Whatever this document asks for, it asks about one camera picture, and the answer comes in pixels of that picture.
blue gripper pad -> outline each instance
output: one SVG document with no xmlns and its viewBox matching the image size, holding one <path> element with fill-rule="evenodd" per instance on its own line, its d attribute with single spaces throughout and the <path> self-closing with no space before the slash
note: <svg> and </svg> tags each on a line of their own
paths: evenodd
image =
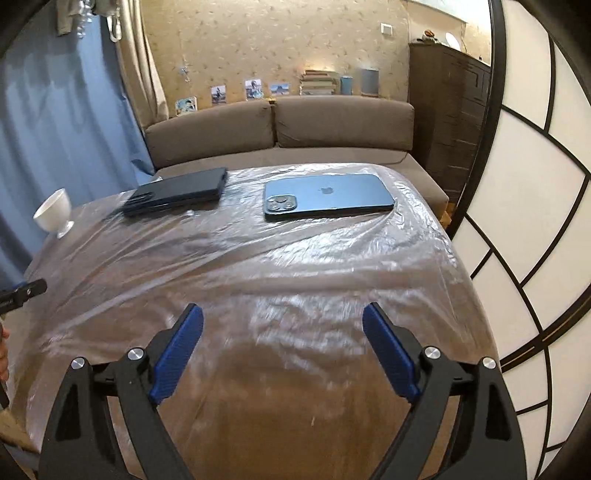
<svg viewBox="0 0 591 480">
<path fill-rule="evenodd" d="M 414 403 L 421 395 L 415 364 L 382 317 L 381 309 L 374 304 L 367 305 L 363 310 L 362 324 L 363 332 L 396 395 Z"/>
<path fill-rule="evenodd" d="M 193 306 L 154 365 L 154 382 L 148 396 L 160 405 L 170 397 L 203 333 L 203 310 Z"/>
</svg>

wall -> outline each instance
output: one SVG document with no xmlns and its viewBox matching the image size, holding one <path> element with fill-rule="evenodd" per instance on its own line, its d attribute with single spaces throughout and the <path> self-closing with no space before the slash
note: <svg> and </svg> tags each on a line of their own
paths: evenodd
<svg viewBox="0 0 591 480">
<path fill-rule="evenodd" d="M 487 22 L 488 1 L 487 0 L 410 0 L 419 4 L 427 5 L 466 23 Z"/>
<path fill-rule="evenodd" d="M 464 22 L 442 11 L 413 0 L 402 0 L 409 16 L 410 41 L 423 36 L 426 29 L 435 33 L 435 37 L 446 42 L 445 34 L 450 32 L 457 38 L 462 51 L 475 59 L 482 58 L 491 64 L 491 19 L 478 18 L 478 21 Z M 487 0 L 475 0 L 475 4 L 487 5 Z"/>
<path fill-rule="evenodd" d="M 464 28 L 462 50 L 475 59 L 491 64 L 491 27 L 488 29 L 474 23 L 467 23 Z"/>
<path fill-rule="evenodd" d="M 406 100 L 408 14 L 400 0 L 146 0 L 148 39 L 170 105 L 226 85 L 229 102 L 244 100 L 244 80 L 289 82 L 298 92 L 305 68 L 352 74 L 380 69 L 380 95 Z M 380 33 L 381 22 L 394 27 Z M 179 73 L 186 66 L 187 75 Z M 359 82 L 354 92 L 359 93 Z"/>
<path fill-rule="evenodd" d="M 410 23 L 410 41 L 422 38 L 426 29 L 435 33 L 435 38 L 445 42 L 446 32 L 450 32 L 462 43 L 462 31 L 464 22 L 458 18 L 447 15 L 425 5 L 403 0 L 408 11 Z"/>
</svg>

wall outlet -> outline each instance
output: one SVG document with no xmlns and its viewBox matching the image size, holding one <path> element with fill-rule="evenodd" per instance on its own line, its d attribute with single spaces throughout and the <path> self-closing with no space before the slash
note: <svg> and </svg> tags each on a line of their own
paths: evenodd
<svg viewBox="0 0 591 480">
<path fill-rule="evenodd" d="M 380 24 L 380 30 L 384 35 L 394 35 L 394 29 L 392 28 L 392 25 L 389 25 L 387 23 L 382 23 Z"/>
</svg>

wooden cabinet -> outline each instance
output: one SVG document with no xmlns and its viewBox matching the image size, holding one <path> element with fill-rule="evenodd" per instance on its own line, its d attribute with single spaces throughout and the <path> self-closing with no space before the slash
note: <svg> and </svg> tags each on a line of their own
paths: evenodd
<svg viewBox="0 0 591 480">
<path fill-rule="evenodd" d="M 491 68 L 441 44 L 410 45 L 413 157 L 457 203 L 480 138 Z"/>
</svg>

white cup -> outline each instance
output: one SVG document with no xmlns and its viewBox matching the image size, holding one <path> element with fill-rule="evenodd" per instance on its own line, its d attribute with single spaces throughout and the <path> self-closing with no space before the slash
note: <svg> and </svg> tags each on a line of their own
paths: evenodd
<svg viewBox="0 0 591 480">
<path fill-rule="evenodd" d="M 70 221 L 72 204 L 66 189 L 59 189 L 41 204 L 33 215 L 33 220 L 46 232 L 57 232 L 61 238 L 70 231 L 74 222 Z"/>
</svg>

